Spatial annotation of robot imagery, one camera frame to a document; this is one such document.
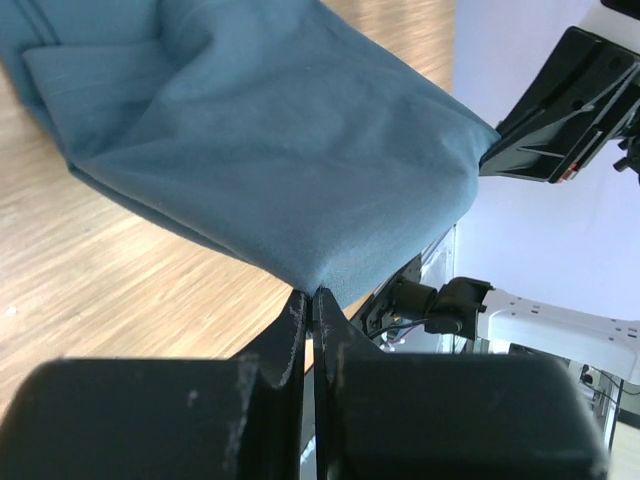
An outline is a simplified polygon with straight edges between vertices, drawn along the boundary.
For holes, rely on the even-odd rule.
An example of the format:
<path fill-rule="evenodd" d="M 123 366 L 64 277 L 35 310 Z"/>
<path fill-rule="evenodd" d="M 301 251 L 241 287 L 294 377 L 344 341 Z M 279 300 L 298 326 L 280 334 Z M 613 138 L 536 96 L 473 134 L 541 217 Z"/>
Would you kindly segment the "blue-grey t-shirt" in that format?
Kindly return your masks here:
<path fill-rule="evenodd" d="M 468 211 L 498 140 L 319 1 L 5 1 L 1 60 L 80 181 L 344 306 Z"/>

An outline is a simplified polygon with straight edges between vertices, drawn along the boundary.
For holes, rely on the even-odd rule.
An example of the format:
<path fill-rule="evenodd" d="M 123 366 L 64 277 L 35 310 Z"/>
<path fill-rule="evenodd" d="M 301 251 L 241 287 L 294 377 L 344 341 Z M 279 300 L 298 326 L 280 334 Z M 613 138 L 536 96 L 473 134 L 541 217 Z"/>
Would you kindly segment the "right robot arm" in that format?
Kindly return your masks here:
<path fill-rule="evenodd" d="M 483 157 L 485 176 L 558 183 L 575 176 L 609 141 L 639 169 L 639 5 L 598 1 L 567 29 L 542 69 L 499 124 Z M 400 270 L 381 292 L 395 327 L 471 340 L 500 340 L 639 379 L 639 325 L 527 300 L 489 283 L 456 278 L 440 289 Z"/>

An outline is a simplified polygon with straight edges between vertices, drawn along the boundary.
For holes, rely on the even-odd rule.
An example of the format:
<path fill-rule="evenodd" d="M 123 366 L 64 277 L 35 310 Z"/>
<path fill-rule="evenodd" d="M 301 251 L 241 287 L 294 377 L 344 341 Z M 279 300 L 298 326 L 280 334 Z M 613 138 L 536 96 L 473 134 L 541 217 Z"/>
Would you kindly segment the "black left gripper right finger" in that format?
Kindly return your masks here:
<path fill-rule="evenodd" d="M 321 479 L 604 479 L 609 453 L 567 369 L 541 356 L 390 354 L 316 292 Z"/>

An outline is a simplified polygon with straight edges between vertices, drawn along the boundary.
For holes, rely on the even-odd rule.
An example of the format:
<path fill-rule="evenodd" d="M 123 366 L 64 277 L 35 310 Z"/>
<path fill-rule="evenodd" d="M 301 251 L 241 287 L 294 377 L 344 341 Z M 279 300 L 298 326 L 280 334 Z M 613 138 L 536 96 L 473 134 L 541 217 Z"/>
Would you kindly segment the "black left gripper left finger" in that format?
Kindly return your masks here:
<path fill-rule="evenodd" d="M 218 359 L 58 359 L 1 425 L 5 479 L 295 479 L 306 298 Z"/>

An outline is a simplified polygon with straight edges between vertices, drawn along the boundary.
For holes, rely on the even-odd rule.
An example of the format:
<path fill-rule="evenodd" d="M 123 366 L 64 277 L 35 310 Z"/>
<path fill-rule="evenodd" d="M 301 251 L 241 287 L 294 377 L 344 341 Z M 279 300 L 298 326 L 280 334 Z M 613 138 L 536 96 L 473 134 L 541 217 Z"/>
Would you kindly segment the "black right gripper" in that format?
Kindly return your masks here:
<path fill-rule="evenodd" d="M 639 170 L 639 56 L 578 27 L 565 31 L 480 163 L 486 177 L 557 184 L 611 140 L 618 172 Z"/>

